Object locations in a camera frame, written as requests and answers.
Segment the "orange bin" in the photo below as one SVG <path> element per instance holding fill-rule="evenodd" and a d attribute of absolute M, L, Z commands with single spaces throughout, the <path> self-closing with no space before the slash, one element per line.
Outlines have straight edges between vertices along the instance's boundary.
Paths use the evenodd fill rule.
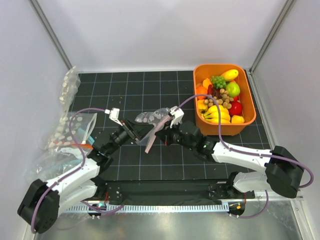
<path fill-rule="evenodd" d="M 237 69 L 239 75 L 236 77 L 235 82 L 240 87 L 239 100 L 242 104 L 242 116 L 244 117 L 244 123 L 223 123 L 221 124 L 222 135 L 236 135 L 239 134 L 246 126 L 250 125 L 256 119 L 255 105 L 251 96 L 248 79 L 245 71 L 234 64 L 202 64 L 195 68 L 193 71 L 193 92 L 196 92 L 196 85 L 201 84 L 204 79 L 211 78 L 211 76 L 220 76 L 224 72 Z M 201 130 L 203 135 L 218 135 L 218 124 L 205 121 L 201 118 L 197 97 L 194 99 L 195 111 L 195 123 Z"/>

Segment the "white wall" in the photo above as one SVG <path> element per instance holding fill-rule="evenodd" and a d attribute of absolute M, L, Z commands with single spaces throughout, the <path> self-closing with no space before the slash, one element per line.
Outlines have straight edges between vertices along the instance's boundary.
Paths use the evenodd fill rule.
<path fill-rule="evenodd" d="M 315 174 L 303 189 L 320 231 L 320 1 L 296 1 L 254 73 L 275 141 Z"/>
<path fill-rule="evenodd" d="M 22 177 L 61 111 L 67 69 L 27 0 L 0 3 L 0 238 L 21 240 Z"/>
<path fill-rule="evenodd" d="M 80 71 L 251 67 L 285 0 L 39 0 Z"/>

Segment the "green grapes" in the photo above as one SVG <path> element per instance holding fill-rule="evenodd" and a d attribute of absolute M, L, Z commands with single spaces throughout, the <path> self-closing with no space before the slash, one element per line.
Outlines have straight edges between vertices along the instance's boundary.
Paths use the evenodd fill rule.
<path fill-rule="evenodd" d="M 211 82 L 215 89 L 224 89 L 227 86 L 226 80 L 223 76 L 212 76 Z"/>

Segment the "red chili pepper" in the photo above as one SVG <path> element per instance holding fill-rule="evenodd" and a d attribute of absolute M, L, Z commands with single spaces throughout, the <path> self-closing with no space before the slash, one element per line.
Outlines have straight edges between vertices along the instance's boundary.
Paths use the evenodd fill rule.
<path fill-rule="evenodd" d="M 211 84 L 208 86 L 208 95 L 214 95 L 214 88 Z"/>

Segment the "yellow banana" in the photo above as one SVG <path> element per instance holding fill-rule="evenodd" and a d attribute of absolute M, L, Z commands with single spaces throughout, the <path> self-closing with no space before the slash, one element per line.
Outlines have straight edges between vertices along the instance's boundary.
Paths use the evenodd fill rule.
<path fill-rule="evenodd" d="M 219 108 L 220 108 L 220 112 L 221 112 L 221 113 L 222 113 L 222 112 L 225 112 L 226 114 L 229 114 L 228 109 L 226 109 L 226 108 L 223 107 L 222 105 L 219 105 Z M 207 116 L 207 115 L 212 114 L 212 113 L 214 113 L 214 112 L 218 112 L 218 109 L 217 109 L 217 106 L 216 106 L 216 105 L 211 106 L 211 107 L 208 109 L 208 111 L 206 111 L 206 113 L 203 114 L 203 116 Z"/>
<path fill-rule="evenodd" d="M 230 82 L 230 81 L 234 80 L 236 77 L 238 77 L 238 75 L 239 75 L 238 70 L 231 69 L 229 71 L 222 73 L 221 77 L 224 77 L 226 82 Z"/>
<path fill-rule="evenodd" d="M 215 111 L 215 112 L 210 113 L 209 115 L 206 115 L 204 118 L 205 119 L 218 119 L 219 113 L 218 113 L 218 111 Z M 230 118 L 229 113 L 222 111 L 221 112 L 221 119 L 230 121 L 231 118 Z"/>
<path fill-rule="evenodd" d="M 207 118 L 205 119 L 207 122 L 213 123 L 213 124 L 218 124 L 219 119 L 218 118 Z M 230 124 L 231 122 L 225 119 L 221 119 L 222 124 Z"/>

